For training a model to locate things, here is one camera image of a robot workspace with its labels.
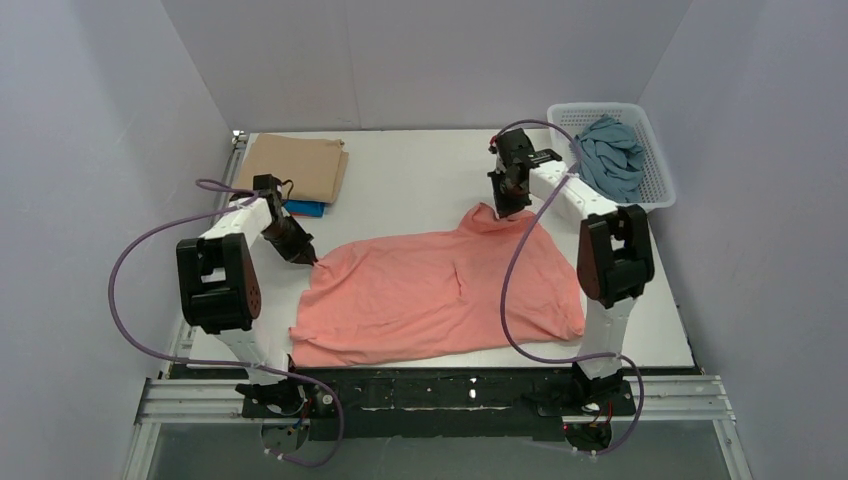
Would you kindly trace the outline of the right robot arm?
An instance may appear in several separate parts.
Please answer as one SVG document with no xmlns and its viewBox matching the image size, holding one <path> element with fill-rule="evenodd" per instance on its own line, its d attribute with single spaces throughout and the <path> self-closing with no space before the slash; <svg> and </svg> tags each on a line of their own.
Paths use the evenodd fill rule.
<svg viewBox="0 0 848 480">
<path fill-rule="evenodd" d="M 623 367 L 632 360 L 621 352 L 630 314 L 655 276 L 647 214 L 638 205 L 600 208 L 599 196 L 567 174 L 547 182 L 546 211 L 565 200 L 579 221 L 577 278 L 587 298 L 580 350 L 568 359 L 561 383 L 525 395 L 541 416 L 579 415 L 597 405 L 604 413 L 630 415 L 639 406 L 630 398 Z"/>
</svg>

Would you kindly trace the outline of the pink t-shirt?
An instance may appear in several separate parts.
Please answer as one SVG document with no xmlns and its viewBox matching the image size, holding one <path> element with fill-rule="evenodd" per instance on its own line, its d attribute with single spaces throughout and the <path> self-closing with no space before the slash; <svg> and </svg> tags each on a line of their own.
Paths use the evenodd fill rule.
<svg viewBox="0 0 848 480">
<path fill-rule="evenodd" d="M 575 341 L 580 297 L 575 269 L 531 212 L 501 219 L 479 204 L 452 230 L 360 240 L 321 258 L 289 331 L 292 357 L 376 365 Z"/>
</svg>

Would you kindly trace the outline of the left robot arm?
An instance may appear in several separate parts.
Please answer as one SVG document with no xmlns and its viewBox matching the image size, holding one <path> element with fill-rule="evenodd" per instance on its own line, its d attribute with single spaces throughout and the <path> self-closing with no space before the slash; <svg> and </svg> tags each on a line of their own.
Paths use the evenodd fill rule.
<svg viewBox="0 0 848 480">
<path fill-rule="evenodd" d="M 258 239 L 289 264 L 317 262 L 314 236 L 284 207 L 246 197 L 230 201 L 226 213 L 201 236 L 179 241 L 176 260 L 186 323 L 222 341 L 247 371 L 249 384 L 265 387 L 284 377 L 261 369 L 268 355 L 260 349 L 253 323 L 263 299 L 250 252 Z"/>
</svg>

